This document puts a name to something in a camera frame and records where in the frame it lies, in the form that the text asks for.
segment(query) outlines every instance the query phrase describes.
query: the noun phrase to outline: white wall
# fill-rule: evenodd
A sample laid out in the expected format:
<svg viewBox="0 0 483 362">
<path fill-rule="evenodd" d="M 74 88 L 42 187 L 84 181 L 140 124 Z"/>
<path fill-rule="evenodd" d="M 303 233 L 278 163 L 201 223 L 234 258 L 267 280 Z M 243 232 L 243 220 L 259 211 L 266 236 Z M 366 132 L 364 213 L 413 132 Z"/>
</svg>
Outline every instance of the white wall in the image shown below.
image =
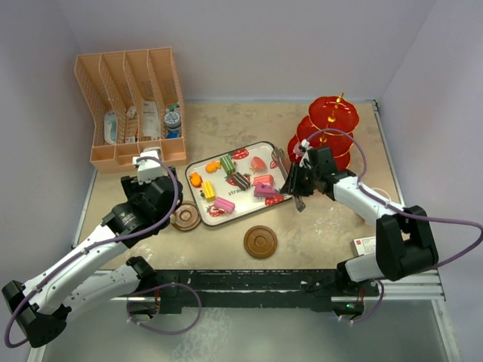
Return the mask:
<svg viewBox="0 0 483 362">
<path fill-rule="evenodd" d="M 379 98 L 435 0 L 58 0 L 83 52 L 173 46 L 187 99 Z"/>
<path fill-rule="evenodd" d="M 0 286 L 45 270 L 72 242 L 93 171 L 78 53 L 54 0 L 0 2 Z M 2 335 L 8 316 L 2 301 Z M 28 351 L 0 343 L 2 360 Z"/>
<path fill-rule="evenodd" d="M 483 2 L 438 0 L 381 101 L 408 204 L 483 221 Z M 440 259 L 472 228 L 433 225 Z M 440 269 L 463 357 L 481 360 L 483 247 Z"/>
</svg>

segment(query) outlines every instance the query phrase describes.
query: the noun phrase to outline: black metal base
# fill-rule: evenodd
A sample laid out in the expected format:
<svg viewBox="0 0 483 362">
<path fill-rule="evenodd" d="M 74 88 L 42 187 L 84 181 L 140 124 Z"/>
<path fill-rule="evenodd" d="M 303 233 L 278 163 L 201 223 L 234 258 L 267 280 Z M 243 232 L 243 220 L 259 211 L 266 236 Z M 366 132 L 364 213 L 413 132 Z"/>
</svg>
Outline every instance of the black metal base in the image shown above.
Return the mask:
<svg viewBox="0 0 483 362">
<path fill-rule="evenodd" d="M 378 296 L 369 281 L 340 285 L 333 269 L 297 270 L 156 270 L 157 282 L 177 282 L 191 286 L 208 308 L 307 308 L 333 311 L 333 296 Z M 181 313 L 183 307 L 196 307 L 193 295 L 183 288 L 164 289 L 162 314 Z"/>
<path fill-rule="evenodd" d="M 10 281 L 2 288 L 2 294 L 12 313 L 23 301 L 24 286 L 19 281 Z M 17 316 L 17 323 L 33 348 L 42 347 L 59 336 L 66 328 L 70 307 L 61 305 L 52 314 L 38 313 L 38 305 L 26 303 Z"/>
</svg>

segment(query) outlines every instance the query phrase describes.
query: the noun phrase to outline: white tray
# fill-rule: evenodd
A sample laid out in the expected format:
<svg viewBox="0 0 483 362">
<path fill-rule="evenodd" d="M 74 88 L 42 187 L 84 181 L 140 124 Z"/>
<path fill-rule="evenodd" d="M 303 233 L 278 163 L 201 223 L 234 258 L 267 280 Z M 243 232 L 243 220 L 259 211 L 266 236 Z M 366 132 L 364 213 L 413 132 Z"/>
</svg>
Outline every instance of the white tray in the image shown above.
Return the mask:
<svg viewBox="0 0 483 362">
<path fill-rule="evenodd" d="M 242 191 L 238 186 L 230 185 L 227 182 L 226 172 L 223 168 L 213 173 L 208 173 L 205 169 L 206 165 L 210 162 L 219 161 L 224 155 L 231 155 L 233 161 L 236 163 L 236 172 L 239 172 L 242 175 L 250 175 L 251 182 L 253 182 L 255 176 L 271 174 L 274 179 L 273 188 L 280 189 L 284 185 L 285 180 L 280 169 L 278 166 L 276 166 L 276 163 L 272 159 L 273 149 L 273 144 L 269 142 L 259 142 L 253 145 L 242 147 L 241 149 L 235 149 L 231 152 L 223 153 L 222 155 L 207 158 L 203 161 L 195 162 L 187 167 L 186 179 L 188 181 L 193 200 L 198 207 L 202 222 L 208 226 L 220 225 L 255 211 L 274 206 L 275 204 L 279 204 L 280 202 L 291 198 L 290 195 L 281 195 L 281 198 L 277 198 L 275 202 L 273 199 L 271 201 L 266 201 L 265 198 L 255 198 L 253 184 L 248 190 Z M 254 173 L 250 170 L 250 162 L 254 156 L 258 156 L 265 161 L 265 171 Z M 202 190 L 202 188 L 194 187 L 189 181 L 189 175 L 193 172 L 198 173 L 202 177 L 203 182 L 211 181 L 211 184 L 214 188 L 214 193 L 217 197 L 225 198 L 226 200 L 235 204 L 235 210 L 233 213 L 225 213 L 223 210 L 219 210 L 213 205 L 214 201 L 208 202 L 201 197 L 200 190 Z"/>
</svg>

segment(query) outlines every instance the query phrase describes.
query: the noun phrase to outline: gold pole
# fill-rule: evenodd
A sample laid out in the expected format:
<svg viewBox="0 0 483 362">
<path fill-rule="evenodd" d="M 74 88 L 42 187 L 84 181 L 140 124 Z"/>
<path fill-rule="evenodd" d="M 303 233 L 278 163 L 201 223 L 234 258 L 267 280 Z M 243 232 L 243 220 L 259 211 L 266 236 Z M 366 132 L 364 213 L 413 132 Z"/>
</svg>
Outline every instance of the gold pole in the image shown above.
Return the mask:
<svg viewBox="0 0 483 362">
<path fill-rule="evenodd" d="M 339 108 L 339 103 L 342 101 L 344 97 L 344 92 L 342 92 L 339 97 L 336 99 L 335 101 L 335 106 L 334 106 L 334 109 L 332 109 L 332 115 L 330 117 L 327 118 L 327 120 L 330 122 L 330 123 L 334 123 L 335 122 L 335 110 L 337 108 Z"/>
</svg>

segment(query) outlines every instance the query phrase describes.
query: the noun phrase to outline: bottle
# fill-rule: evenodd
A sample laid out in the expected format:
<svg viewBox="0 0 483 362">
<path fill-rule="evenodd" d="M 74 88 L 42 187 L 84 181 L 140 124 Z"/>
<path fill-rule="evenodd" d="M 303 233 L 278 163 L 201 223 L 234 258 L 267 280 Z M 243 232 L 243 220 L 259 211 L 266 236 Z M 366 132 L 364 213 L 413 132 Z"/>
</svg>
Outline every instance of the bottle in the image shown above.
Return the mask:
<svg viewBox="0 0 483 362">
<path fill-rule="evenodd" d="M 104 115 L 104 140 L 110 144 L 115 144 L 115 135 L 117 131 L 117 117 L 113 111 L 109 111 Z"/>
<path fill-rule="evenodd" d="M 175 133 L 177 136 L 181 133 L 181 116 L 176 112 L 168 112 L 165 115 L 165 124 L 169 133 Z"/>
</svg>

